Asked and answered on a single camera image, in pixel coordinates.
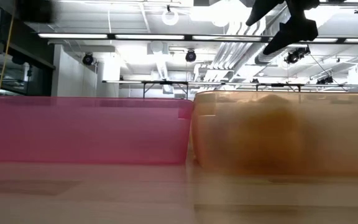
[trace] yellow cable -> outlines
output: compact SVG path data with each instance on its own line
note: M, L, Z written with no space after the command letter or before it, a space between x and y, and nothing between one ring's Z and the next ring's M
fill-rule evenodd
M11 27L9 28L9 35L7 37L7 42L6 42L4 65L2 66L1 79L0 79L0 91L1 91L1 87L2 87L2 79L4 78L4 72L5 72L5 67L6 67L6 59L7 59L7 55L8 55L8 51L9 51L9 44L11 43L11 35L12 35L13 22L14 22L14 19L15 19L15 11L16 11L16 1L15 1L15 6L13 7Z

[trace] table surface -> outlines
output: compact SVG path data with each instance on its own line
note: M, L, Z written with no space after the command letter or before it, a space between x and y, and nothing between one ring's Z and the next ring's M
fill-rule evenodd
M358 223L358 179L0 163L0 223Z

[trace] translucent container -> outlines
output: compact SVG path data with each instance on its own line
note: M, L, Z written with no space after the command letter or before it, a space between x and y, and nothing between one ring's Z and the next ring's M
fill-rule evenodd
M193 103L0 97L0 161L183 164Z
M358 175L358 94L199 93L192 137L206 169Z

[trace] orange plastic bin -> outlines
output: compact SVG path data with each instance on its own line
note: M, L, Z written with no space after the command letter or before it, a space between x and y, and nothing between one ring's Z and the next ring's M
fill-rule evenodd
M199 93L192 135L206 169L358 175L358 94Z

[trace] pink plastic bin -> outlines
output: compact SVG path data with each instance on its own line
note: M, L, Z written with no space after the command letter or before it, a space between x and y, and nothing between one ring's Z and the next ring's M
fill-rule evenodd
M182 164L187 100L0 97L0 161Z

